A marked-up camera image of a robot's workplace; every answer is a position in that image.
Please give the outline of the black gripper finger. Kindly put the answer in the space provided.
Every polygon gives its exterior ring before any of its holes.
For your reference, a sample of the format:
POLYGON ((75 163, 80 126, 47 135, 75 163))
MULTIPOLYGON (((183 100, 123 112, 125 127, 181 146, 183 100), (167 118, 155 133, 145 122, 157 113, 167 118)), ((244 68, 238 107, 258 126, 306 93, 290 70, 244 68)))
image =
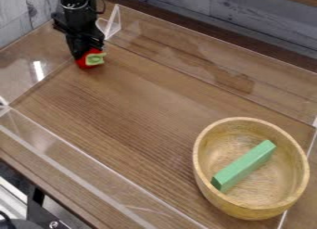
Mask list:
POLYGON ((88 39, 88 52, 100 53, 103 51, 104 43, 102 39, 90 38, 88 39))
POLYGON ((66 35, 67 45, 75 59, 80 59, 91 48, 91 37, 87 35, 66 35))

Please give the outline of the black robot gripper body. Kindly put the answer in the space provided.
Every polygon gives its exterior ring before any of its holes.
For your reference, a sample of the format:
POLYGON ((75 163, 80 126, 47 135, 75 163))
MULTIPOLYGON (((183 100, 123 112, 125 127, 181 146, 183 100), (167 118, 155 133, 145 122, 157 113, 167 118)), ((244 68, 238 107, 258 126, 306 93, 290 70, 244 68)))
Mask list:
POLYGON ((55 12, 52 14, 54 28, 66 35, 87 35, 91 38, 104 39, 104 34, 95 26, 96 15, 86 12, 55 12))

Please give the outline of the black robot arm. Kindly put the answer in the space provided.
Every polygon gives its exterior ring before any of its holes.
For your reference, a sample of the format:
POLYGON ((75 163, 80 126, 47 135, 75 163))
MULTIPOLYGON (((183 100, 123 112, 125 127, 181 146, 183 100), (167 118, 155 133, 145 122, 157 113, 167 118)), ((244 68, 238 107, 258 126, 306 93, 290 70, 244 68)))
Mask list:
POLYGON ((96 7, 96 0, 60 0, 59 10, 52 13, 54 28, 66 35, 66 42, 75 60, 94 48, 103 50, 104 34, 95 22, 106 12, 96 7))

